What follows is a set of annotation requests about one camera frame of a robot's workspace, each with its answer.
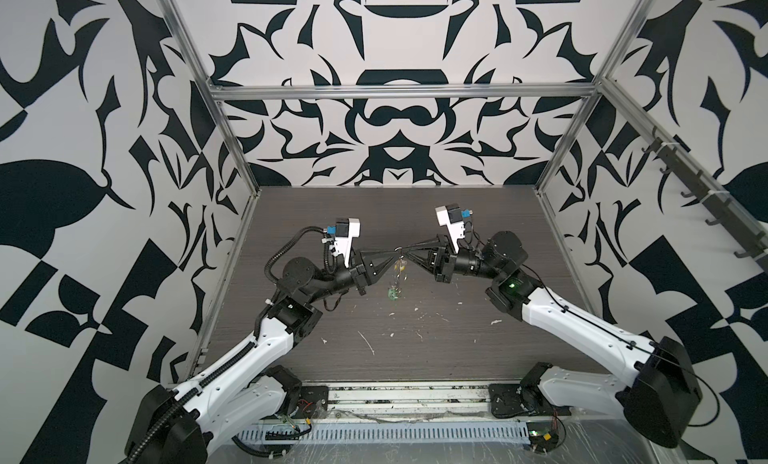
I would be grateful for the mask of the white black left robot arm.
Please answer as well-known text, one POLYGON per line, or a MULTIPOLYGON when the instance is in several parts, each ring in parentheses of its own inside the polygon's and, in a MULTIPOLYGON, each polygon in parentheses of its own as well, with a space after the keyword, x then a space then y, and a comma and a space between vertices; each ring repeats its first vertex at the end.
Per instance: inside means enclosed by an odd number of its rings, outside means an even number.
POLYGON ((356 219, 300 229, 264 267, 275 292, 253 330, 222 358, 173 388, 156 386, 142 399, 125 445, 127 463, 205 463, 254 422, 288 416, 300 380, 277 365, 315 328, 315 302, 363 293, 401 257, 394 250, 353 246, 356 219))

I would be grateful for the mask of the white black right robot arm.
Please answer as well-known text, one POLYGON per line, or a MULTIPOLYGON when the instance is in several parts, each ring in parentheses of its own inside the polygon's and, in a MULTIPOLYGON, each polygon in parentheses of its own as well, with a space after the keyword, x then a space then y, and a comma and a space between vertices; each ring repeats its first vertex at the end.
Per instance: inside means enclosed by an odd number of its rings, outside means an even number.
POLYGON ((480 250, 439 236, 404 248, 405 258, 436 281, 456 275, 487 278, 489 301, 502 313, 559 338, 601 365, 603 374, 544 364, 530 372, 533 386, 554 407, 580 407, 624 418, 639 434, 677 447, 709 384, 693 370, 684 346, 625 331, 571 304, 547 287, 525 262, 520 239, 498 232, 480 250))

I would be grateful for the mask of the red handled wire keyring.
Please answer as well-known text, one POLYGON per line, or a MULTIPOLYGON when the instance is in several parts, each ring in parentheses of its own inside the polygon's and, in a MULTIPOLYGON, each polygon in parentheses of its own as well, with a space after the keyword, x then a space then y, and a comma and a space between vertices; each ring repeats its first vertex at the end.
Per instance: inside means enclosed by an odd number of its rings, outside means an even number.
POLYGON ((395 294, 400 294, 404 283, 407 280, 407 265, 408 260, 406 255, 400 255, 393 266, 393 278, 390 288, 395 294))

